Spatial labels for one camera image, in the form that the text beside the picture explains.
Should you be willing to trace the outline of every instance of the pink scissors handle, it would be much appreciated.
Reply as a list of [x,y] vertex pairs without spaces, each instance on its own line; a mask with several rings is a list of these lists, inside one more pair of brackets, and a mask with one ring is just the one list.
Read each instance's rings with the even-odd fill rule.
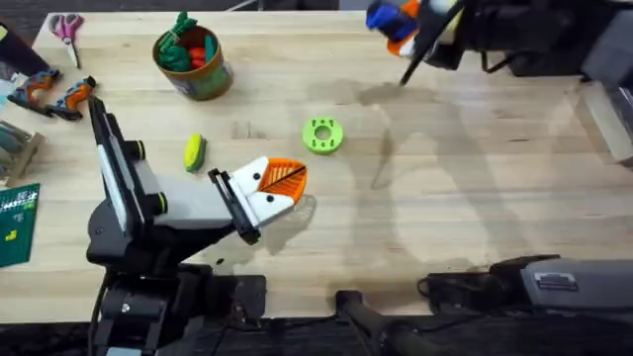
[[83,24],[83,18],[77,14],[53,15],[48,21],[50,31],[60,39],[75,40],[75,32]]

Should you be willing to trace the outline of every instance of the wooden tabletop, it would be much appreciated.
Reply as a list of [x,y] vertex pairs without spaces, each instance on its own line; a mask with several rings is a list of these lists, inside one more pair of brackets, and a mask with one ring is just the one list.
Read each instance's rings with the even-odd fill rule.
[[[399,89],[407,61],[387,53],[362,12],[191,13],[219,36],[235,72],[221,98],[191,102],[150,55],[175,13],[84,15],[82,70],[45,27],[35,42],[64,73],[48,100],[94,76],[154,172],[208,179],[184,172],[190,134],[210,142],[204,171],[260,155],[308,165],[296,212],[258,244],[234,235],[192,258],[265,275],[267,315],[330,314],[339,289],[361,290],[382,312],[426,313],[415,282],[430,272],[536,253],[630,257],[633,174],[606,164],[588,139],[575,78],[486,75],[466,55],[459,71],[422,65]],[[302,144],[316,116],[344,127],[331,156]],[[0,118],[47,137],[24,181],[42,183],[31,261],[0,270],[0,322],[87,320],[103,275],[85,258],[88,219],[104,199],[90,122],[12,104]]]

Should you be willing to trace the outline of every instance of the green ring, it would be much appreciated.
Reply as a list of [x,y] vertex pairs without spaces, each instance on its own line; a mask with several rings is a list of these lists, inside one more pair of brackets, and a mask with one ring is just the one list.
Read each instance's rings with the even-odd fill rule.
[[[328,139],[317,138],[317,130],[320,128],[329,130]],[[331,154],[343,142],[343,127],[330,117],[313,118],[304,124],[303,140],[312,153]]]

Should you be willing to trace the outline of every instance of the yellow sponge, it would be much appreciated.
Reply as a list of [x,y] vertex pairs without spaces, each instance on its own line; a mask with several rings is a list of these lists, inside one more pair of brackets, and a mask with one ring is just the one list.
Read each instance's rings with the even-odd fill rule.
[[207,141],[201,134],[192,134],[187,141],[183,161],[189,173],[195,173],[205,164]]

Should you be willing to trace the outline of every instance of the red toy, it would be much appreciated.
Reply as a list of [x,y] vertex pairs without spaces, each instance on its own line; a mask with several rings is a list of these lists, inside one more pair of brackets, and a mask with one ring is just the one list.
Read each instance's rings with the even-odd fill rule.
[[202,47],[189,48],[189,57],[191,58],[191,66],[194,69],[201,68],[205,65],[205,49]]

